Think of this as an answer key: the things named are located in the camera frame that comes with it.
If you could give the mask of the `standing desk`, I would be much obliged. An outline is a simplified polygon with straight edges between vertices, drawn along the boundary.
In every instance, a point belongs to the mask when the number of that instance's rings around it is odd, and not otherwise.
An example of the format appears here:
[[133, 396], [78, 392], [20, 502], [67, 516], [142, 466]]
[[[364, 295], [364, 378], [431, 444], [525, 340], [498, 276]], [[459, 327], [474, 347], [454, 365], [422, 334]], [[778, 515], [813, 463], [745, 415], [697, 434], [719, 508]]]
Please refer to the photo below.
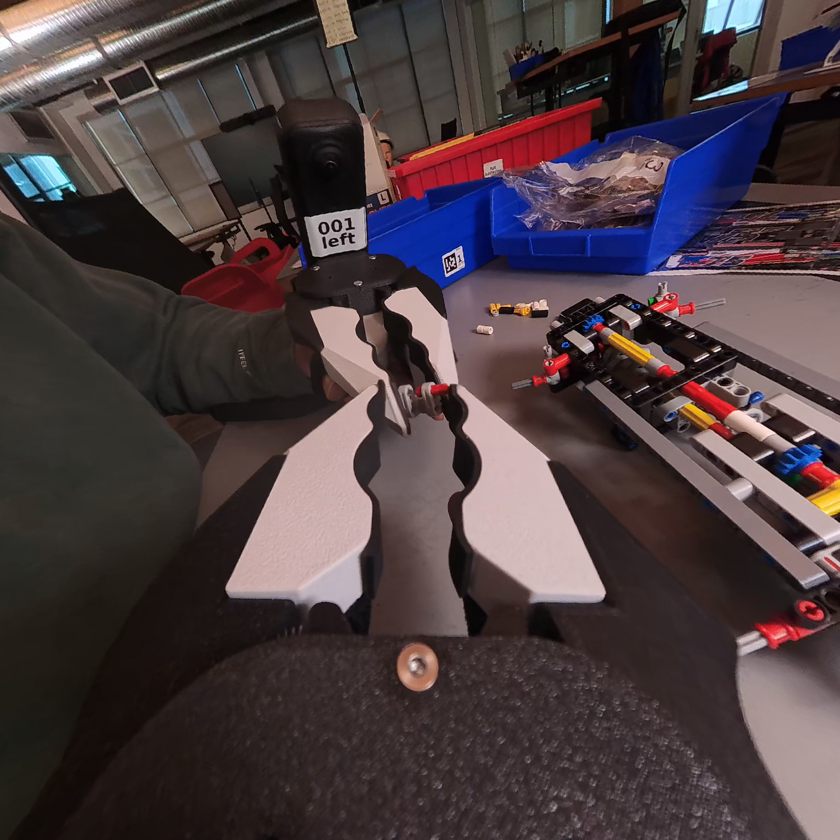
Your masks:
[[513, 90], [518, 99], [524, 99], [552, 89], [553, 104], [547, 104], [546, 110], [559, 109], [564, 106], [564, 84], [583, 75], [596, 61], [609, 59], [609, 87], [605, 98], [608, 116], [606, 127], [609, 130], [627, 128], [631, 123], [633, 93], [632, 51], [652, 37], [662, 35], [666, 25], [679, 25], [685, 16], [686, 7], [680, 1], [640, 5], [606, 23], [603, 36], [597, 40], [560, 53], [552, 50], [548, 58], [542, 57], [538, 65], [514, 77], [506, 85], [506, 90]]

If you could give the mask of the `silver ventilation duct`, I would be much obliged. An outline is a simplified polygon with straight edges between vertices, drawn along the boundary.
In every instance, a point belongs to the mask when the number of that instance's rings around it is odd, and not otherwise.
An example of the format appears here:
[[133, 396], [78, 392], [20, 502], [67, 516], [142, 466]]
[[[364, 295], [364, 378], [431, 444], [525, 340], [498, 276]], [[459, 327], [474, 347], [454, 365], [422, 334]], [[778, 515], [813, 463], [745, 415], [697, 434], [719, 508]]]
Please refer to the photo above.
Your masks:
[[2, 9], [1, 109], [24, 109], [141, 62], [162, 86], [320, 25], [315, 2], [21, 2]]

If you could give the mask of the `dark wall monitor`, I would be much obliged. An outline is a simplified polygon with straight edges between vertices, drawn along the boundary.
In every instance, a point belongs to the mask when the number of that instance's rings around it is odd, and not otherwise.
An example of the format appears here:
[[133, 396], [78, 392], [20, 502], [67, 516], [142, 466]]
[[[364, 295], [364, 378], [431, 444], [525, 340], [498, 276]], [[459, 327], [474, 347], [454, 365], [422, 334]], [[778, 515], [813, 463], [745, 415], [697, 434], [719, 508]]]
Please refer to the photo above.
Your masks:
[[255, 203], [258, 196], [270, 198], [270, 180], [280, 173], [282, 164], [277, 133], [277, 118], [271, 114], [201, 141], [238, 207]]

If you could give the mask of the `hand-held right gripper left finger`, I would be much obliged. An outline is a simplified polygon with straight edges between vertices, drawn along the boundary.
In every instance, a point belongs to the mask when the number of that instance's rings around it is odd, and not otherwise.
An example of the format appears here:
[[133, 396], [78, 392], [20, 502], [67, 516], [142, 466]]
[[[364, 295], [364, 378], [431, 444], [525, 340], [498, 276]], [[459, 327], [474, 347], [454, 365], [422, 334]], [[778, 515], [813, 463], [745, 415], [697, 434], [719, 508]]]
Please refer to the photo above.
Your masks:
[[280, 599], [306, 613], [335, 605], [367, 634], [382, 576], [380, 506], [384, 386], [372, 385], [288, 449], [226, 584], [233, 599]]

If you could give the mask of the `person's left hand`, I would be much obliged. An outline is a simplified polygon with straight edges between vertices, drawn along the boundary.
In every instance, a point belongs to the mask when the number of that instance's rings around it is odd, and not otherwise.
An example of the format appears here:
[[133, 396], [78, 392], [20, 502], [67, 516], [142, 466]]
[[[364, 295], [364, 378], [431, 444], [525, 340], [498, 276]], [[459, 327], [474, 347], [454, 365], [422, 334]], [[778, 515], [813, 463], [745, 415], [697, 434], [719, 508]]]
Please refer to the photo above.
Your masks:
[[294, 356], [298, 368], [308, 380], [314, 400], [319, 403], [342, 403], [349, 398], [342, 386], [326, 372], [319, 351], [305, 344], [295, 343]]

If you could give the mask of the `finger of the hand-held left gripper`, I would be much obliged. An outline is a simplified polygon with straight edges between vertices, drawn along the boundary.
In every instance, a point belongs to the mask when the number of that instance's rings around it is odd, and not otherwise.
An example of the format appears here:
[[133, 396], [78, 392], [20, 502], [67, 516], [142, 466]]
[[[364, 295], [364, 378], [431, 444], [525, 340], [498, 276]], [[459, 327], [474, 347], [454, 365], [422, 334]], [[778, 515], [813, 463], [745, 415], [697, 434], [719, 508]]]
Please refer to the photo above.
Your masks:
[[426, 382], [456, 385], [455, 355], [445, 313], [418, 287], [395, 290], [382, 302], [388, 337], [402, 346]]
[[410, 423], [393, 389], [391, 376], [378, 365], [375, 348], [361, 339], [357, 328], [362, 316], [351, 308], [325, 307], [311, 310], [322, 342], [321, 359], [327, 375], [349, 396], [372, 385], [383, 384], [385, 419], [401, 435], [410, 434]]

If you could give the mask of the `person's left forearm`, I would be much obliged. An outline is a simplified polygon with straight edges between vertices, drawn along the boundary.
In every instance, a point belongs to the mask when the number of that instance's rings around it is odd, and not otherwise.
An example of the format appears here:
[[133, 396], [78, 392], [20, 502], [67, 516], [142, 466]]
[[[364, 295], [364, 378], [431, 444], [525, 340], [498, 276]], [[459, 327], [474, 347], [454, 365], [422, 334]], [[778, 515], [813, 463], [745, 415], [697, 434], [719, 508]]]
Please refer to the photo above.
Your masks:
[[124, 272], [75, 267], [87, 283], [79, 335], [162, 414], [266, 398], [295, 411], [325, 403], [299, 365], [284, 311], [229, 310]]

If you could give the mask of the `large blue storage bin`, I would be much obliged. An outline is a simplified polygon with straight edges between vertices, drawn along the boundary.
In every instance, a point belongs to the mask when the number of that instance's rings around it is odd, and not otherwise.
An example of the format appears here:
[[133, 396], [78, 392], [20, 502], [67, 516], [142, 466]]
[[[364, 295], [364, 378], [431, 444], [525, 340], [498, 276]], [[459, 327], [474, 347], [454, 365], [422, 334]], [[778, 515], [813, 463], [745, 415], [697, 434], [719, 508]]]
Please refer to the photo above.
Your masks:
[[525, 202], [504, 185], [490, 197], [490, 236], [496, 256], [510, 268], [643, 275], [660, 266], [682, 245], [747, 193], [786, 93], [737, 101], [609, 133], [559, 158], [575, 164], [638, 134], [683, 151], [668, 168], [664, 194], [646, 227], [564, 230], [527, 229], [518, 219]]

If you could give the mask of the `plastic bags of lego parts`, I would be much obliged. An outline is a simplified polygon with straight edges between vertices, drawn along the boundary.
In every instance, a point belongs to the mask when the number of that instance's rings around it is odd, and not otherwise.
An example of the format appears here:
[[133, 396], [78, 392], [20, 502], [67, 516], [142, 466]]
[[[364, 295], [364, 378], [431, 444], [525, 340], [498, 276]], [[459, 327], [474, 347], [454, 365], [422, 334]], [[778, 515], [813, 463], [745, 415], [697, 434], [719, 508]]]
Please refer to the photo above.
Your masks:
[[682, 153], [634, 135], [575, 164], [545, 161], [504, 171], [501, 178], [528, 205], [519, 219], [531, 230], [645, 226], [655, 215], [670, 163]]

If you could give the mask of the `red plastic container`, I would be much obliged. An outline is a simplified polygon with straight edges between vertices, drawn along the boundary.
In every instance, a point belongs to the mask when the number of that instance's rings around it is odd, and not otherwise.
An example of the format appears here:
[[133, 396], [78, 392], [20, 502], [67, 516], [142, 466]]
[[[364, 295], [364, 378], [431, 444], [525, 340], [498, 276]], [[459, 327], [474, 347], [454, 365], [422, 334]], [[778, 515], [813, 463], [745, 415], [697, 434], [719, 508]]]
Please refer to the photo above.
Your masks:
[[185, 283], [181, 294], [242, 312], [280, 309], [285, 292], [278, 276], [298, 250], [256, 238], [230, 260]]

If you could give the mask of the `hanging paper sign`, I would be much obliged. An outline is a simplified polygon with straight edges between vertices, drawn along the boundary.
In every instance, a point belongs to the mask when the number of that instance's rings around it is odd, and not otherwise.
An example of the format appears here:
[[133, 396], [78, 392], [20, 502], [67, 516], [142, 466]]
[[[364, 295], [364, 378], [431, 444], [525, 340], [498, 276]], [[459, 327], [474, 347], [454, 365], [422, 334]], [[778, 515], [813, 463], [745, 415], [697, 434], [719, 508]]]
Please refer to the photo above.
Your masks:
[[345, 46], [358, 38], [348, 1], [317, 0], [314, 3], [329, 49]]

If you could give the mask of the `blue storage bin white label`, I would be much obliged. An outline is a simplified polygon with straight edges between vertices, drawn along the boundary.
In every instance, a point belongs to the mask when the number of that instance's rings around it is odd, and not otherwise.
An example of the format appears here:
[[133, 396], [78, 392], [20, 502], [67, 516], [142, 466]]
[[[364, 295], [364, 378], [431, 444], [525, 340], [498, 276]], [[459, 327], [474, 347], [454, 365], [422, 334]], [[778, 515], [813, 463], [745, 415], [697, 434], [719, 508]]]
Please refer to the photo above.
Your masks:
[[368, 250], [399, 258], [441, 288], [496, 256], [490, 235], [490, 197], [499, 177], [447, 185], [409, 197], [368, 216]]

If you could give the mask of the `grey red lego connector assembly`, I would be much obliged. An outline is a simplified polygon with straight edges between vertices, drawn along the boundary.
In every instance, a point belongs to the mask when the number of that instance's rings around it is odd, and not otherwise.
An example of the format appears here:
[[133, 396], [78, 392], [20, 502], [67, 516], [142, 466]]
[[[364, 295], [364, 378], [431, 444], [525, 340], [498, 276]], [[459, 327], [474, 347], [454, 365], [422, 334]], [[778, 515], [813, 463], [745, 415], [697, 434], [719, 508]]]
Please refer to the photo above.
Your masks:
[[434, 382], [425, 382], [419, 386], [404, 384], [396, 389], [397, 403], [407, 422], [421, 414], [436, 420], [443, 419], [445, 417], [444, 400], [449, 394], [449, 384]]

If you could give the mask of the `red storage bin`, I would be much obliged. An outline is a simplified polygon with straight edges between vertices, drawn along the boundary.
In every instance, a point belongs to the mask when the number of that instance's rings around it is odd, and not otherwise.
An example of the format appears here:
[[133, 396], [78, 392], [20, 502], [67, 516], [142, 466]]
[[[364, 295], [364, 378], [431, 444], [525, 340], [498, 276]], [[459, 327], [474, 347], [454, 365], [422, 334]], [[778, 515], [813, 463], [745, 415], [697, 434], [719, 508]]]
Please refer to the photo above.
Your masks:
[[558, 159], [590, 142], [592, 113], [601, 105], [595, 98], [416, 152], [389, 171], [397, 199]]

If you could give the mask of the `lego car chassis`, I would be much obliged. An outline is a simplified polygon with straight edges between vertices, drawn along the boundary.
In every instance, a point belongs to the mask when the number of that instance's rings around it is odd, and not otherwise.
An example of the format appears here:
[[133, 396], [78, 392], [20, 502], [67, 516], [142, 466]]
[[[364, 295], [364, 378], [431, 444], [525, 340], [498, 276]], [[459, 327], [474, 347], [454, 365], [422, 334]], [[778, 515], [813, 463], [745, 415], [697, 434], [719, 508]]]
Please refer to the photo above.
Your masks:
[[540, 374], [519, 390], [577, 386], [716, 509], [792, 585], [782, 614], [738, 639], [740, 655], [839, 622], [838, 394], [812, 371], [685, 317], [661, 282], [639, 301], [583, 299], [551, 322]]

